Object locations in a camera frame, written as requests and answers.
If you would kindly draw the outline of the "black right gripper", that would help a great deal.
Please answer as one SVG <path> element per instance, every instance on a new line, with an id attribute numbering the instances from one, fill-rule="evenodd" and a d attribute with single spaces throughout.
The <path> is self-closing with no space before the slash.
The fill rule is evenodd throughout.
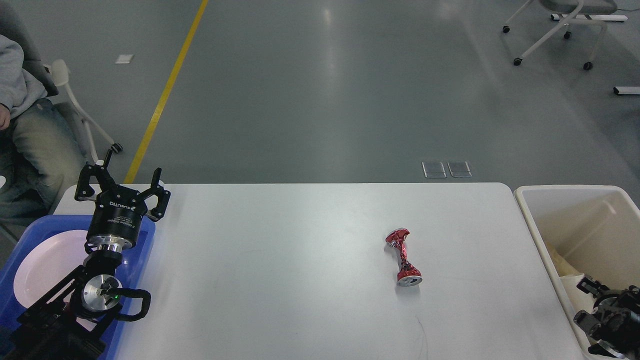
<path id="1" fill-rule="evenodd" d="M 576 288 L 581 292 L 592 296 L 595 299 L 592 312 L 603 312 L 605 308 L 612 308 L 613 312 L 618 312 L 624 307 L 620 303 L 622 290 L 610 290 L 592 277 L 583 277 L 576 284 Z"/>

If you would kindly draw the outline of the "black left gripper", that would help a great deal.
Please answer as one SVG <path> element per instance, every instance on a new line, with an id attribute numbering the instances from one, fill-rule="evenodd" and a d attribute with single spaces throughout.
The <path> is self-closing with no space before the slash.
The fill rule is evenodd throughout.
<path id="1" fill-rule="evenodd" d="M 162 169 L 156 168 L 150 187 L 139 191 L 117 186 L 108 171 L 114 151 L 108 149 L 105 157 L 94 164 L 85 164 L 78 176 L 74 193 L 76 201 L 95 202 L 94 213 L 86 235 L 86 252 L 112 251 L 122 253 L 137 245 L 143 216 L 153 223 L 162 219 L 167 211 L 171 193 L 162 184 Z M 93 184 L 101 192 L 97 195 Z M 146 200 L 156 198 L 153 208 Z"/>

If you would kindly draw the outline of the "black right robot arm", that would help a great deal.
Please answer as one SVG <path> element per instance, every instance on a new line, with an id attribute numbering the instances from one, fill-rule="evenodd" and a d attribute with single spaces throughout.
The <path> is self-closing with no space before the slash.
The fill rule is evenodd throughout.
<path id="1" fill-rule="evenodd" d="M 579 310 L 573 323 L 593 341 L 588 353 L 627 360 L 640 357 L 640 289 L 614 290 L 588 275 L 576 288 L 594 297 L 591 311 Z"/>

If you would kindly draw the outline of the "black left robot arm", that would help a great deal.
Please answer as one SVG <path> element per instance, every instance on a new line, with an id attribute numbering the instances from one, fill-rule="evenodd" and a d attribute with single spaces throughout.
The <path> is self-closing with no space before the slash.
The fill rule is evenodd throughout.
<path id="1" fill-rule="evenodd" d="M 74 199 L 94 203 L 83 264 L 18 316 L 6 360 L 96 360 L 106 350 L 102 335 L 113 322 L 147 316 L 150 292 L 123 286 L 115 274 L 124 251 L 137 245 L 143 219 L 160 221 L 171 193 L 160 167 L 143 191 L 117 184 L 108 171 L 112 153 L 85 164 L 78 176 Z"/>

